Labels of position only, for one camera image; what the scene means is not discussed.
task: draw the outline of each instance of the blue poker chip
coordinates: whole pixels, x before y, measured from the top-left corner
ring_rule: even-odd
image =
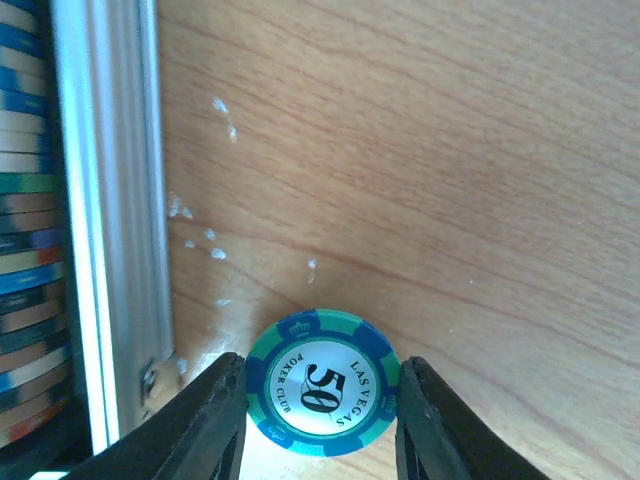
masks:
[[[23,270],[22,272],[6,273],[0,275],[0,295],[39,287],[45,283],[51,283],[64,276],[62,262],[44,265],[42,267]]]
[[[4,3],[13,5],[16,8],[25,10],[33,15],[40,14],[40,9],[38,8],[37,2],[35,2],[34,0],[3,0],[3,1]]]
[[[360,317],[296,313],[269,327],[246,361],[249,415],[281,447],[333,457],[382,435],[396,416],[400,361]]]
[[[28,53],[34,57],[44,57],[44,48],[40,38],[4,23],[0,23],[0,45]]]
[[[38,95],[11,91],[20,90],[9,79],[11,75],[10,70],[0,67],[0,109],[44,117],[47,114],[46,99]]]
[[[30,0],[0,1],[0,22],[28,33],[38,33],[38,20],[34,2]]]

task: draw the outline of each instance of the poker chip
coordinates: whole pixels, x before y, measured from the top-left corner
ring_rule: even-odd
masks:
[[[44,75],[44,61],[41,58],[3,45],[0,45],[0,65],[36,77]]]
[[[30,327],[51,317],[60,315],[64,310],[63,297],[48,300],[40,305],[7,313],[0,316],[0,333],[9,333],[21,328]]]
[[[0,373],[0,393],[16,388],[40,375],[44,375],[49,370],[67,360],[70,355],[71,349],[69,344],[67,344],[15,370]]]
[[[0,194],[55,192],[58,183],[57,175],[0,173]]]
[[[0,335],[0,354],[15,352],[50,337],[69,326],[69,317],[61,313],[44,322]]]
[[[22,272],[0,275],[0,295],[37,287],[59,280],[63,276],[63,262],[52,263],[43,267],[32,268],[31,270],[23,270]]]
[[[35,0],[3,0],[4,3],[8,3],[9,5],[13,5],[21,10],[25,10],[29,13],[32,13],[35,16],[40,15],[40,9]]]
[[[3,255],[43,250],[57,247],[62,243],[62,233],[58,228],[46,228],[33,232],[7,233],[0,235],[0,263]]]
[[[48,135],[24,132],[0,132],[0,151],[13,153],[49,153]]]
[[[27,252],[13,253],[0,256],[0,274],[32,270],[43,265],[62,260],[62,248],[51,247],[41,250],[29,250]]]
[[[28,434],[34,432],[42,425],[45,425],[53,420],[60,412],[62,412],[67,403],[69,403],[70,399],[71,394],[65,395],[62,400],[59,400],[50,407],[45,408],[33,417],[28,418],[24,422],[13,425],[7,430],[0,430],[0,448],[9,445],[16,440],[20,440],[23,437],[26,437]]]
[[[38,33],[36,17],[11,3],[14,2],[0,1],[0,22],[28,33]]]
[[[4,393],[0,393],[0,413],[6,412],[42,393],[55,385],[71,382],[71,362],[65,362],[44,375],[24,383]]]
[[[21,93],[22,89],[17,88],[11,82],[8,88],[4,86],[3,76],[7,74],[6,69],[0,67],[0,109],[11,112],[28,113],[29,115],[45,116],[47,114],[47,101],[44,97],[29,92]]]
[[[53,210],[58,205],[55,193],[19,193],[0,196],[0,215]]]
[[[0,130],[8,132],[44,133],[46,131],[44,117],[31,113],[0,110]]]
[[[53,173],[53,159],[30,153],[0,153],[0,175],[8,173]]]
[[[58,213],[54,211],[0,215],[0,234],[31,232],[58,225]]]
[[[34,343],[21,350],[0,355],[0,373],[15,370],[57,350],[69,342],[69,332],[62,330],[42,342]]]
[[[269,327],[246,361],[249,414],[281,447],[331,457],[376,440],[395,419],[400,361],[360,317],[296,313]]]
[[[0,23],[0,45],[42,58],[42,40],[11,25]]]
[[[0,106],[6,108],[5,97],[9,93],[28,94],[42,98],[47,91],[47,85],[43,78],[24,72],[16,72],[10,68],[0,66]]]
[[[56,280],[39,287],[0,295],[0,315],[39,305],[59,297],[63,293],[64,280]]]
[[[45,393],[0,413],[0,430],[5,430],[17,423],[22,423],[38,412],[49,408],[62,400],[69,393],[69,390],[69,382],[58,383]]]

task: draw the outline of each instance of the crown emblem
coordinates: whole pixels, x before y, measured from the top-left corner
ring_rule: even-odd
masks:
[[[309,333],[311,326],[308,323],[296,322],[296,324],[289,328],[289,333],[294,336],[304,335],[305,333]]]
[[[271,438],[275,438],[275,439],[278,439],[280,441],[284,441],[285,436],[281,432],[279,432],[277,429],[269,427],[268,430],[269,430],[269,435],[271,436]]]

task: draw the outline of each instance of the wooden table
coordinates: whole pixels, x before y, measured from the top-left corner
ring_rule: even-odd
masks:
[[[552,478],[640,478],[637,0],[159,14],[187,380],[289,313],[348,310]],[[392,479],[393,433],[312,459],[250,425],[243,478]]]

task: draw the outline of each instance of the chip rack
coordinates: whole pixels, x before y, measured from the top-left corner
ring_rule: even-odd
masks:
[[[38,218],[11,219],[7,225],[26,222],[24,229],[32,231],[59,221],[61,233],[59,246],[49,245],[52,235],[23,235],[20,242],[43,248],[40,253],[20,251],[4,260],[21,268],[64,259],[58,267],[63,293],[55,293],[64,295],[69,327],[52,320],[49,328],[56,330],[47,330],[47,338],[55,341],[41,348],[58,349],[41,353],[73,365],[72,382],[67,382],[72,395],[64,408],[33,433],[0,449],[3,479],[29,478],[43,470],[69,471],[141,425],[149,413],[141,400],[145,373],[174,351],[155,15],[153,0],[0,2],[0,40],[7,39],[0,41],[0,90],[26,90],[46,104],[39,111],[19,114],[0,108],[0,166],[6,165],[0,172],[0,206],[14,206],[17,194],[47,192],[44,195],[50,197],[33,198],[27,207],[37,211]],[[24,33],[15,33],[16,28]],[[38,37],[40,50],[28,47],[26,55],[8,50],[24,50],[22,35]],[[6,83],[7,78],[13,83]],[[8,95],[13,101],[15,94]],[[15,105],[9,100],[2,105]],[[9,133],[3,136],[5,129]],[[7,151],[30,152],[31,157],[21,158],[14,168],[15,158],[3,157]],[[24,210],[29,199],[19,200],[23,207],[18,210]],[[52,201],[56,204],[50,208]],[[50,213],[43,215],[43,204]],[[3,225],[0,216],[0,229]],[[12,294],[2,290],[3,265],[0,262],[0,307],[2,298],[7,303]],[[59,309],[51,293],[42,295],[38,298],[48,302],[42,315]],[[9,328],[5,325],[26,326],[16,323],[25,322],[25,315],[2,313],[0,335]],[[40,355],[36,347],[30,348],[20,350],[20,358]],[[5,356],[5,365],[16,366],[20,358]],[[0,351],[0,372],[2,359]],[[20,372],[22,376],[7,377],[8,381],[29,378],[29,372]],[[39,408],[37,402],[21,405],[18,413],[23,416]]]

